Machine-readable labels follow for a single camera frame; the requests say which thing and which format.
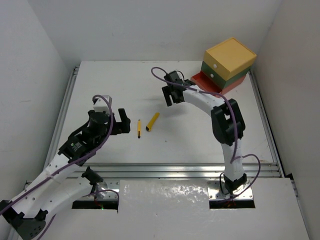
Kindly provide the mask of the wide yellow utility knife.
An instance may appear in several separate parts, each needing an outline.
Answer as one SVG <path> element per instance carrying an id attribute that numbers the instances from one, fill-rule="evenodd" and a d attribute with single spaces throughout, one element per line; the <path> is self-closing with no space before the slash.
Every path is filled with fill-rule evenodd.
<path id="1" fill-rule="evenodd" d="M 156 120 L 158 119 L 160 113 L 156 112 L 152 118 L 150 119 L 150 121 L 148 122 L 148 124 L 146 125 L 145 129 L 150 132 L 152 130 L 153 125 L 155 124 Z"/>

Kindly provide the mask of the red drawer box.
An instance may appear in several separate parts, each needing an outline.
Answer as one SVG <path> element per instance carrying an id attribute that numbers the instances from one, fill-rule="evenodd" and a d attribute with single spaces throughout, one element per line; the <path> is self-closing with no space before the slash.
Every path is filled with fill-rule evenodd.
<path id="1" fill-rule="evenodd" d="M 212 80 L 210 80 L 202 71 L 193 75 L 190 78 L 190 80 L 194 82 L 203 91 L 216 92 L 216 93 L 225 95 L 226 93 L 230 92 L 231 90 L 239 86 L 244 81 L 245 78 L 246 78 L 246 75 L 243 75 L 242 77 L 238 78 L 235 82 L 233 82 L 231 85 L 225 88 L 220 88 Z"/>

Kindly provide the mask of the slim yellow utility knife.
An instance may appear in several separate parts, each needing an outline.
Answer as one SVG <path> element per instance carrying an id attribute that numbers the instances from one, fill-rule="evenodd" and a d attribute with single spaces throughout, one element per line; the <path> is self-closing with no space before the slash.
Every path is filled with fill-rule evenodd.
<path id="1" fill-rule="evenodd" d="M 137 137 L 140 139 L 141 138 L 141 132 L 142 132 L 142 130 L 141 130 L 141 120 L 139 119 L 138 121 L 137 121 Z"/>

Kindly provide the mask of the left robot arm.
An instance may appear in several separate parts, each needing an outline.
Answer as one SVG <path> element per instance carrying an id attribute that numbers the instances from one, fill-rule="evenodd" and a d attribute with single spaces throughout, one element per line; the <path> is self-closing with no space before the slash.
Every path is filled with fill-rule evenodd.
<path id="1" fill-rule="evenodd" d="M 118 113 L 120 122 L 106 111 L 88 111 L 88 121 L 70 134 L 36 179 L 13 199 L 0 202 L 1 216 L 23 240 L 37 237 L 56 213 L 77 199 L 94 195 L 107 186 L 90 167 L 75 182 L 63 183 L 96 154 L 107 136 L 130 132 L 131 120 L 126 111 L 120 108 Z"/>

